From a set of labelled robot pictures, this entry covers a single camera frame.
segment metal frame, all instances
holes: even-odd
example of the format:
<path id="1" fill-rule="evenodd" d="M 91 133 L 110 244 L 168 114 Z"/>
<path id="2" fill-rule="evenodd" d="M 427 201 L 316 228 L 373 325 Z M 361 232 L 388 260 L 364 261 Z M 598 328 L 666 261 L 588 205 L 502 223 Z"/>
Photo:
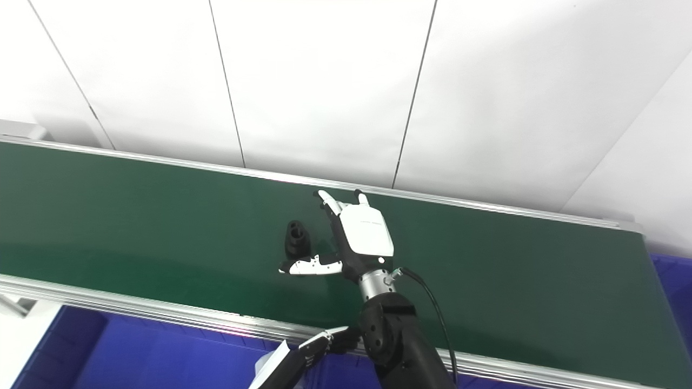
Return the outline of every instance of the metal frame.
<path id="1" fill-rule="evenodd" d="M 137 154 L 132 152 L 121 152 L 116 150 L 98 149 L 95 147 L 68 145 L 66 143 L 56 143 L 48 141 L 33 141 L 27 138 L 14 136 L 0 135 L 0 142 L 14 143 L 18 145 L 38 146 L 54 150 L 64 150 L 69 152 L 79 152 L 84 154 L 112 156 L 115 158 L 132 159 L 135 161 L 144 161 L 152 163 L 162 163 L 164 165 L 181 166 L 183 168 L 192 168 L 199 170 L 209 170 L 211 172 L 220 172 L 228 174 L 237 174 L 247 177 L 255 177 L 259 179 L 268 179 L 272 181 L 282 181 L 287 183 L 299 183 L 302 185 L 318 186 L 323 188 L 334 188 L 343 190 L 360 189 L 366 193 L 375 195 L 384 195 L 390 197 L 399 197 L 402 199 L 427 201 L 430 203 L 445 204 L 448 206 L 457 206 L 464 208 L 472 208 L 477 210 L 485 210 L 489 212 L 506 213 L 508 215 L 517 215 L 525 217 L 535 217 L 538 219 L 562 221 L 565 223 L 583 224 L 585 226 L 610 228 L 613 230 L 626 230 L 636 233 L 641 233 L 643 230 L 639 224 L 629 221 L 616 221 L 606 219 L 594 219 L 591 217 L 582 217 L 574 215 L 565 215 L 557 212 L 547 212 L 542 210 L 532 210 L 528 208 L 519 208 L 512 206 L 501 206 L 491 203 L 483 203 L 481 201 L 471 201 L 455 199 L 453 197 L 436 196 L 433 194 L 425 194 L 418 192 L 409 192 L 407 190 L 380 188 L 377 186 L 358 185 L 355 183 L 345 183 L 340 181 L 332 181 L 325 179 L 316 179 L 311 177 L 296 176 L 293 174 L 284 174 L 276 172 L 265 172 L 263 170 L 253 170 L 246 168 L 236 168 L 233 166 L 216 165 L 214 163 L 184 161 L 182 159 L 174 159 L 163 156 L 151 156 L 145 154 Z"/>
<path id="2" fill-rule="evenodd" d="M 202 163 L 195 161 L 183 161 L 179 159 L 165 158 L 159 156 L 149 156 L 131 152 L 120 152 L 114 150 L 104 150 L 93 147 L 78 145 L 67 145 L 47 141 L 32 141 L 26 138 L 0 135 L 0 142 L 14 143 L 18 145 L 29 145 L 45 147 L 54 150 L 64 150 L 69 152 L 79 152 L 101 156 L 111 156 L 115 158 L 131 159 L 151 163 L 162 163 L 166 165 L 181 166 L 184 168 L 209 170 L 227 174 L 238 174 L 248 177 L 270 179 L 288 183 L 299 183 L 303 185 L 318 186 L 324 188 L 335 188 L 343 190 L 361 189 L 364 192 L 400 197 L 417 201 L 428 201 L 449 206 L 460 206 L 489 212 L 500 212 L 508 215 L 524 217 L 535 217 L 561 221 L 566 223 L 581 224 L 600 228 L 615 230 L 628 230 L 641 233 L 639 224 L 612 220 L 593 219 L 589 217 L 579 217 L 563 215 L 554 212 L 530 210 L 511 206 L 500 206 L 478 201 L 454 199 L 452 197 L 434 196 L 408 192 L 405 190 L 395 190 L 388 188 L 378 188 L 375 186 L 363 186 L 353 183 L 343 183 L 315 179 L 309 177 L 295 176 L 292 174 L 282 174 L 274 172 L 263 172 L 260 170 L 234 168 L 225 165 L 215 165 L 212 163 Z M 31 280 L 28 278 L 14 277 L 11 275 L 0 274 L 0 293 L 12 293 L 27 298 L 40 300 L 51 300 L 65 305 L 96 309 L 99 311 L 112 312 L 116 314 L 126 314 L 141 318 L 149 318 L 167 323 L 188 325 L 203 329 L 226 332 L 230 334 L 251 336 L 274 341 L 286 339 L 290 343 L 301 343 L 321 331 L 315 327 L 304 325 L 294 325 L 275 320 L 242 316 L 212 309 L 191 307 L 171 302 L 149 300 L 126 296 L 105 291 L 96 291 L 79 287 L 72 287 L 52 282 Z M 451 369 L 451 360 L 446 350 L 438 349 L 442 361 L 446 367 Z M 356 350 L 358 354 L 364 354 L 362 344 Z M 475 377 L 496 379 L 511 383 L 534 386 L 545 389 L 654 389 L 638 383 L 597 377 L 589 374 L 581 374 L 566 370 L 546 368 L 543 366 L 529 365 L 514 361 L 490 358 L 463 352 L 456 352 L 459 372 Z"/>
<path id="3" fill-rule="evenodd" d="M 272 341 L 286 339 L 292 344 L 300 344 L 322 331 L 322 329 L 304 325 L 72 287 L 52 282 L 30 280 L 28 278 L 14 277 L 13 275 L 0 274 L 0 293 L 11 293 L 37 300 L 55 301 L 74 307 L 136 316 L 253 338 Z M 437 349 L 437 351 L 447 369 L 451 370 L 451 360 L 448 351 L 442 349 Z M 362 344 L 359 345 L 356 353 L 365 354 Z M 467 354 L 465 352 L 457 351 L 456 358 L 459 372 L 462 374 L 519 383 L 537 388 L 654 389 L 651 386 L 628 381 L 506 361 L 487 356 Z"/>

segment white wall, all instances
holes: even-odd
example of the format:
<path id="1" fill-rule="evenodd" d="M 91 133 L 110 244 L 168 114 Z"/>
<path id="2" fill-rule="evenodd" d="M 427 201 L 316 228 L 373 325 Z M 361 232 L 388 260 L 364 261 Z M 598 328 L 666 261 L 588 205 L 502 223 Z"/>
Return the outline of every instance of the white wall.
<path id="1" fill-rule="evenodd" d="M 692 49 L 690 1 L 439 0 L 408 130 L 433 0 L 33 5 L 40 20 L 0 3 L 1 119 L 68 143 L 634 218 L 653 249 L 692 256 L 689 175 L 672 173 L 690 110 L 661 97 L 688 89 L 668 78 Z M 635 158 L 658 142 L 671 146 Z"/>
<path id="2" fill-rule="evenodd" d="M 634 219 L 650 250 L 692 257 L 692 54 L 562 211 Z"/>
<path id="3" fill-rule="evenodd" d="M 690 1 L 439 0 L 397 188 L 559 210 L 692 48 Z"/>
<path id="4" fill-rule="evenodd" d="M 242 165 L 206 1 L 33 4 L 117 150 Z"/>
<path id="5" fill-rule="evenodd" d="M 59 142 L 111 148 L 26 0 L 0 1 L 0 119 L 40 124 Z"/>

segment blue plastic crate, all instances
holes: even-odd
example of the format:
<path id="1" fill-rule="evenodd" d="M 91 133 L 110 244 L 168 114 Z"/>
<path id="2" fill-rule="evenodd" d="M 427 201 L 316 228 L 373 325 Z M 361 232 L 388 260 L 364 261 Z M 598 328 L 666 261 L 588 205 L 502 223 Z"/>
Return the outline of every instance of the blue plastic crate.
<path id="1" fill-rule="evenodd" d="M 651 255 L 692 353 L 692 260 Z M 247 388 L 255 362 L 278 343 L 130 316 L 63 307 L 12 389 Z M 524 386 L 459 376 L 463 389 Z M 308 389 L 379 389 L 372 362 L 328 355 Z"/>

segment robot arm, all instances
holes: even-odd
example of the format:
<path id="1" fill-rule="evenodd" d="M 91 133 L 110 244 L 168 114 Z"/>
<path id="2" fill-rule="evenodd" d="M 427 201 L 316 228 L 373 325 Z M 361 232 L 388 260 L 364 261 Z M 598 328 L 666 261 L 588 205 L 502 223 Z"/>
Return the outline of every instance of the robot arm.
<path id="1" fill-rule="evenodd" d="M 357 190 L 354 194 L 357 204 L 336 201 L 324 190 L 315 193 L 322 200 L 321 206 L 331 223 L 337 254 L 306 256 L 310 254 L 307 231 L 302 226 L 291 230 L 291 226 L 300 225 L 292 221 L 286 235 L 286 252 L 296 255 L 284 262 L 279 272 L 300 275 L 341 272 L 359 285 L 365 304 L 358 325 L 365 351 L 375 364 L 383 388 L 455 388 L 437 350 L 420 328 L 415 307 L 394 287 L 398 275 L 414 273 L 405 268 L 392 272 L 394 245 L 387 224 L 380 211 L 370 206 L 364 193 Z M 306 239 L 299 245 L 298 240 L 290 239 L 292 236 Z"/>
<path id="2" fill-rule="evenodd" d="M 337 327 L 322 331 L 295 350 L 283 341 L 257 372 L 249 389 L 293 389 L 305 371 L 325 354 L 353 350 L 360 337 L 356 327 Z"/>

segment black cable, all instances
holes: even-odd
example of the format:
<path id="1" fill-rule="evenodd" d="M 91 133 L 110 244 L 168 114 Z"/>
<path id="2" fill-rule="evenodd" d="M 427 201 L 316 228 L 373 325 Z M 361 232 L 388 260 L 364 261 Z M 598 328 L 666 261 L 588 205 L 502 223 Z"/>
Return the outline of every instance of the black cable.
<path id="1" fill-rule="evenodd" d="M 456 385 L 457 383 L 457 358 L 454 355 L 454 349 L 452 348 L 452 343 L 449 341 L 449 335 L 447 334 L 447 326 L 444 324 L 444 318 L 442 317 L 442 311 L 439 308 L 439 305 L 437 304 L 437 300 L 435 300 L 435 297 L 433 296 L 433 293 L 430 291 L 430 288 L 428 288 L 428 285 L 426 285 L 426 282 L 423 281 L 423 278 L 421 278 L 420 275 L 417 275 L 414 273 L 412 270 L 406 267 L 400 267 L 399 270 L 401 271 L 401 274 L 407 275 L 411 277 L 415 282 L 418 282 L 423 289 L 426 290 L 426 293 L 428 293 L 428 297 L 430 297 L 430 301 L 432 301 L 433 307 L 435 307 L 435 311 L 437 312 L 437 318 L 439 319 L 439 324 L 442 326 L 442 332 L 444 333 L 444 339 L 447 341 L 447 348 L 449 349 L 449 358 L 452 360 L 452 379 L 454 380 L 454 384 Z"/>

